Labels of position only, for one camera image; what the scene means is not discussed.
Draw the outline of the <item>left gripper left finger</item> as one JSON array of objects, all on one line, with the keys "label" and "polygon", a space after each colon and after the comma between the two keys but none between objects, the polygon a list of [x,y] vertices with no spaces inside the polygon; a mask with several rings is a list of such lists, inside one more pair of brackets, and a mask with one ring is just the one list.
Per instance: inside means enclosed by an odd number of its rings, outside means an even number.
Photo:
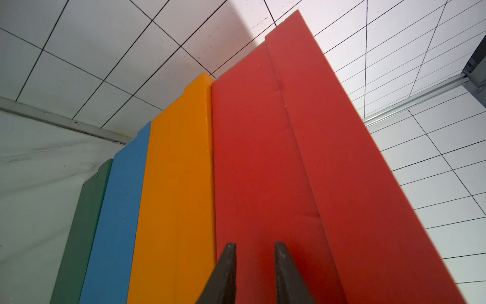
[{"label": "left gripper left finger", "polygon": [[235,303],[236,275],[237,245],[227,243],[196,303]]}]

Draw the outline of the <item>red shoebox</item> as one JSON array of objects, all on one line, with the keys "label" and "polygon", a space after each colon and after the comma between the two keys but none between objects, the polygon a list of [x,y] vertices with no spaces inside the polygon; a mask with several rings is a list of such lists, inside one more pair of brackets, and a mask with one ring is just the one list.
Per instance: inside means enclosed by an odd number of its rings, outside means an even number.
[{"label": "red shoebox", "polygon": [[276,303],[285,243],[316,303],[463,303],[300,12],[212,86],[216,247]]}]

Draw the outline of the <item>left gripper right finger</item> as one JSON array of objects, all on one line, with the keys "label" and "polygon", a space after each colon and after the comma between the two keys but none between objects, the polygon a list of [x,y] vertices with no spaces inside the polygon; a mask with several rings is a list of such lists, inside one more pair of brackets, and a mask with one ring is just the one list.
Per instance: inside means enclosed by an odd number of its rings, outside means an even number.
[{"label": "left gripper right finger", "polygon": [[275,243],[277,303],[316,303],[284,242]]}]

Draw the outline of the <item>green shoebox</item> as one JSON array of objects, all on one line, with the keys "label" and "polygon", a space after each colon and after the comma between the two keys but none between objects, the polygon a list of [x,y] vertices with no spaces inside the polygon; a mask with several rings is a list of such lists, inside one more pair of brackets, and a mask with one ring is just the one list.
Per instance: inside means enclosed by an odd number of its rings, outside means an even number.
[{"label": "green shoebox", "polygon": [[109,159],[103,163],[82,186],[51,303],[78,303],[80,300],[112,162]]}]

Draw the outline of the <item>blue shoebox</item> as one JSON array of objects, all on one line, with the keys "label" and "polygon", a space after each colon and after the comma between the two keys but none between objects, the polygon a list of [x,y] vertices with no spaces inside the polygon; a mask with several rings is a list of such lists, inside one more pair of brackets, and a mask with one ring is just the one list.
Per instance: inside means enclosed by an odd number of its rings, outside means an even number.
[{"label": "blue shoebox", "polygon": [[113,159],[80,303],[126,303],[151,124]]}]

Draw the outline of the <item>orange shoebox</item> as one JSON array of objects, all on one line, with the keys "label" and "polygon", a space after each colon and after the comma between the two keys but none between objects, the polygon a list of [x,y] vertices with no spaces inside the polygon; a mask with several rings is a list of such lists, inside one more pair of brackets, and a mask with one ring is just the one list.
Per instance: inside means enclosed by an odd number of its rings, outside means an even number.
[{"label": "orange shoebox", "polygon": [[200,75],[152,121],[129,303],[195,303],[215,267],[212,82]]}]

